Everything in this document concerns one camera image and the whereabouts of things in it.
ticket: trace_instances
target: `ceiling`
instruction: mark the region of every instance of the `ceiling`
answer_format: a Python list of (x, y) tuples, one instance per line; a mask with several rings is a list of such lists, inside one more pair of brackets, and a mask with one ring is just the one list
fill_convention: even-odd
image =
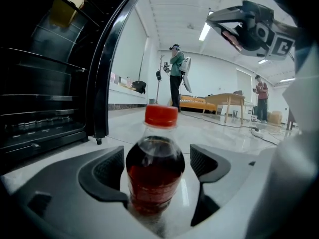
[[(275, 19), (295, 25), (291, 17), (281, 10), (273, 0), (250, 0), (265, 5), (275, 11)], [(210, 29), (206, 39), (199, 41), (209, 11), (241, 5), (242, 0), (149, 0), (159, 39), (159, 49), (168, 50), (178, 43), (183, 51), (221, 58), (243, 66), (274, 86), (280, 80), (292, 78), (294, 63), (287, 56), (285, 61), (268, 61), (258, 64), (260, 58), (247, 57), (238, 53), (223, 37)]]

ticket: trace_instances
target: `white tiled floor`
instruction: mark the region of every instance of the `white tiled floor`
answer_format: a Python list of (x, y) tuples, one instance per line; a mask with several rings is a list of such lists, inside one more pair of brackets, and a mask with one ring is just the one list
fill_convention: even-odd
[[(102, 148), (110, 148), (123, 145), (125, 155), (133, 144), (138, 141), (145, 130), (143, 124), (145, 108), (127, 109), (109, 112), (109, 137), (102, 139), (102, 145), (97, 145), (94, 138), (89, 138), (86, 143), (75, 143), (63, 148), (54, 150), (46, 155), (46, 158), (35, 163), (14, 170), (1, 179), (4, 181), (10, 193), (16, 191), (21, 185), (29, 180), (34, 174), (47, 165), (59, 160), (83, 155), (87, 152)], [(249, 128), (231, 128), (216, 125), (204, 120), (189, 117), (195, 116), (212, 122), (224, 124), (224, 117), (214, 115), (202, 115), (200, 113), (182, 112), (178, 114), (177, 128), (174, 131), (175, 141), (189, 160), (189, 145), (205, 144), (218, 148), (244, 152), (258, 155), (265, 148), (273, 146), (251, 135)], [(239, 119), (229, 118), (227, 125), (240, 126)], [(244, 122), (245, 126), (257, 126), (264, 134), (264, 139), (278, 143), (290, 134), (297, 131), (286, 132), (280, 127), (264, 125), (260, 123)]]

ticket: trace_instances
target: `man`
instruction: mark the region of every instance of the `man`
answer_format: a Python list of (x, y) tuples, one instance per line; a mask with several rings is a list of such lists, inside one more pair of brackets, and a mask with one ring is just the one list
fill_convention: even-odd
[(258, 94), (258, 110), (257, 110), (257, 122), (267, 123), (267, 99), (268, 99), (268, 87), (265, 82), (262, 82), (259, 75), (256, 75), (255, 79), (258, 81), (256, 88), (253, 92)]
[(178, 44), (174, 44), (173, 47), (169, 48), (171, 50), (171, 59), (169, 61), (171, 66), (170, 71), (170, 94), (172, 105), (178, 108), (179, 110), (179, 86), (182, 81), (182, 75), (180, 72), (180, 65), (184, 60), (184, 54), (180, 50), (180, 46)]

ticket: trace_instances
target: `black bag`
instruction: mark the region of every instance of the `black bag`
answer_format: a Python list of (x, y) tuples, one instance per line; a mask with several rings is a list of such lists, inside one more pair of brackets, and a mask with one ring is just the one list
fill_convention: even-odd
[(146, 83), (142, 81), (135, 81), (132, 83), (132, 88), (134, 88), (135, 91), (141, 94), (145, 94), (145, 87), (146, 87)]

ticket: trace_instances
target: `black cabinet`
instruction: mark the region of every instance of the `black cabinet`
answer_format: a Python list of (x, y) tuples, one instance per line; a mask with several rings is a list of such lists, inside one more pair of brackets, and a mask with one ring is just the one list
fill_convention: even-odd
[[(1, 168), (108, 135), (111, 67), (138, 0), (6, 0), (0, 39)], [(66, 25), (52, 15), (65, 17)]]

